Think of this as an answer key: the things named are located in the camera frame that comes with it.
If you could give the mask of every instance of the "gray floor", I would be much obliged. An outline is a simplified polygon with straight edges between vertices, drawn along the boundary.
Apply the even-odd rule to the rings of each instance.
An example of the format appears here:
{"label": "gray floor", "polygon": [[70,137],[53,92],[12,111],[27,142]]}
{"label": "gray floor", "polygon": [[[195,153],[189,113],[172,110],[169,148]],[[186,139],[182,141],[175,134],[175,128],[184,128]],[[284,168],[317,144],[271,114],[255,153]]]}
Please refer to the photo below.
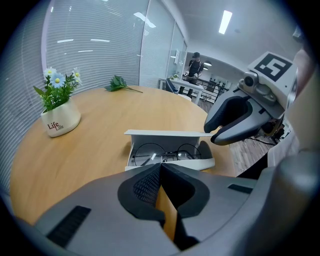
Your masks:
{"label": "gray floor", "polygon": [[[208,101],[203,102],[200,99],[198,106],[208,113],[213,104]],[[274,144],[268,137],[259,137],[257,139]],[[246,139],[245,141],[230,144],[229,147],[232,152],[236,175],[239,175],[263,157],[273,146]]]}

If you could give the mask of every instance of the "white desk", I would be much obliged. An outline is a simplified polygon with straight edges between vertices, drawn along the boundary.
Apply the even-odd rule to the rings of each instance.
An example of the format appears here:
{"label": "white desk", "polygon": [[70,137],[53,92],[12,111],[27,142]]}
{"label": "white desk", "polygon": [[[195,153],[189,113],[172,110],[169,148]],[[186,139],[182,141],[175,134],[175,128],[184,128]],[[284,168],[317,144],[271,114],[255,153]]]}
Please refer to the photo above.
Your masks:
{"label": "white desk", "polygon": [[[166,79],[160,78],[159,79],[160,90],[163,89],[163,82],[165,83]],[[201,85],[195,85],[195,84],[189,83],[189,82],[181,80],[181,79],[171,80],[171,82],[173,83],[173,85],[175,85],[177,87],[178,91],[179,91],[180,87],[183,86],[185,88],[192,89],[195,93],[197,93],[194,104],[198,105],[201,93],[204,90],[204,88]]]}

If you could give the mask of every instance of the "ceiling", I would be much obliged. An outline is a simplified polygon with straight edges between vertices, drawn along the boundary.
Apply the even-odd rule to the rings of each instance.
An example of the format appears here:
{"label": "ceiling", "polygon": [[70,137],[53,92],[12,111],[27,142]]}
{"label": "ceiling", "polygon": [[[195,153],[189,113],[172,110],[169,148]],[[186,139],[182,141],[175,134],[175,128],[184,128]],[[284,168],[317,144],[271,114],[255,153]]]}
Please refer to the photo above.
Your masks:
{"label": "ceiling", "polygon": [[[302,47],[293,38],[296,22],[266,0],[175,0],[189,34],[188,52],[200,52],[242,71],[266,51],[294,59]],[[232,12],[219,33],[224,10]]]}

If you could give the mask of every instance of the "eyeglasses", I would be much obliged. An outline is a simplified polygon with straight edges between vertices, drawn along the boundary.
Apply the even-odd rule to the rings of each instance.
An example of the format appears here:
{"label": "eyeglasses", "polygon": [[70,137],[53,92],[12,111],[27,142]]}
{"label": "eyeglasses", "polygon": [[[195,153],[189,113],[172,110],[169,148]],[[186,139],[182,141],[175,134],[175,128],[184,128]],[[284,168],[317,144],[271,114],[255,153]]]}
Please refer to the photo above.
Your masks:
{"label": "eyeglasses", "polygon": [[176,151],[165,151],[156,143],[141,145],[132,156],[135,166],[166,163],[171,161],[201,159],[200,151],[191,144],[182,144]]}

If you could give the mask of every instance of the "flower pot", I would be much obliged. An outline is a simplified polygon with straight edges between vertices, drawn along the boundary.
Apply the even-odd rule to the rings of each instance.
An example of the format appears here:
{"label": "flower pot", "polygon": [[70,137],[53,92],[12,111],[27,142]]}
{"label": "flower pot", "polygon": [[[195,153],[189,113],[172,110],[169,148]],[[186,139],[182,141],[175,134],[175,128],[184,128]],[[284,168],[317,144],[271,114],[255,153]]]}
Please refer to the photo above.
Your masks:
{"label": "flower pot", "polygon": [[50,137],[57,137],[72,131],[78,126],[80,119],[81,114],[72,99],[53,110],[41,113],[42,123]]}

